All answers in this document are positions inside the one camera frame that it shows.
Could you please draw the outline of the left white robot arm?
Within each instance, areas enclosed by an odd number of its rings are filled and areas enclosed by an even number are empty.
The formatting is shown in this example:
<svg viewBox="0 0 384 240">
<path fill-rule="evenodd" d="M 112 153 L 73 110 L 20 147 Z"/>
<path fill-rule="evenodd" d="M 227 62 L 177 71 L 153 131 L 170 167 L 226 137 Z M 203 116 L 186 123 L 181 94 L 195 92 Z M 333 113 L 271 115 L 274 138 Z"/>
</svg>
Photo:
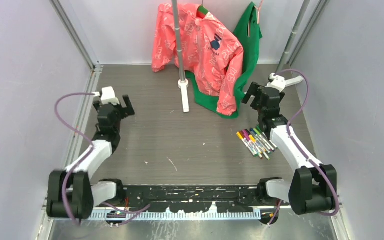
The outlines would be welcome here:
<svg viewBox="0 0 384 240">
<path fill-rule="evenodd" d="M 93 102 L 98 123 L 92 139 L 73 129 L 89 142 L 88 149 L 64 169 L 53 170 L 48 179 L 46 213 L 51 218 L 72 219 L 75 223 L 89 218 L 94 207 L 105 202 L 121 206 L 126 200 L 126 191 L 120 179 L 107 178 L 91 184 L 91 178 L 98 168 L 113 155 L 120 141 L 121 121 L 135 115 L 128 95 L 123 95 L 125 106 L 118 98 L 108 100 L 103 92 L 93 94 L 99 97 Z"/>
</svg>

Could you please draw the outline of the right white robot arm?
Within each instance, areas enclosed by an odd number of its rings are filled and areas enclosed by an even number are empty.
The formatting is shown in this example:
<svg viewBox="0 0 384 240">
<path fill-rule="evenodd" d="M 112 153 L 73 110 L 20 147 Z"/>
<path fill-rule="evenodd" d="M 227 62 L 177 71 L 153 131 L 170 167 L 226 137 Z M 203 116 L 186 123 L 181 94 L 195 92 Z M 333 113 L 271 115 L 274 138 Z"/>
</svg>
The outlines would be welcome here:
<svg viewBox="0 0 384 240">
<path fill-rule="evenodd" d="M 257 198 L 263 205 L 276 199 L 287 202 L 295 214 L 319 213 L 332 217 L 340 210 L 337 194 L 338 174 L 331 164 L 323 164 L 299 140 L 291 123 L 281 114 L 285 93 L 252 82 L 242 103 L 258 112 L 258 126 L 280 150 L 294 171 L 292 181 L 280 177 L 263 178 Z"/>
</svg>

